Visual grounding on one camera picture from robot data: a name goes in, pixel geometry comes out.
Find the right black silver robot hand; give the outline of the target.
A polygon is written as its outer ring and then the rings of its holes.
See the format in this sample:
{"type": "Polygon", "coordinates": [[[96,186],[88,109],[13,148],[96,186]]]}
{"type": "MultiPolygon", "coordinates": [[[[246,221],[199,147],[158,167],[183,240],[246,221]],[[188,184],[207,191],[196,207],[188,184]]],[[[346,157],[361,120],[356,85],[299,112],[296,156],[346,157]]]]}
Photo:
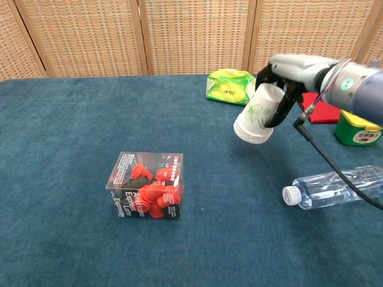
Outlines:
{"type": "Polygon", "coordinates": [[[284,92],[276,111],[265,122],[267,128],[281,124],[293,105],[302,102],[302,94],[320,90],[326,74],[338,60],[305,54],[276,54],[257,74],[256,88],[261,84],[276,84],[284,92]]]}

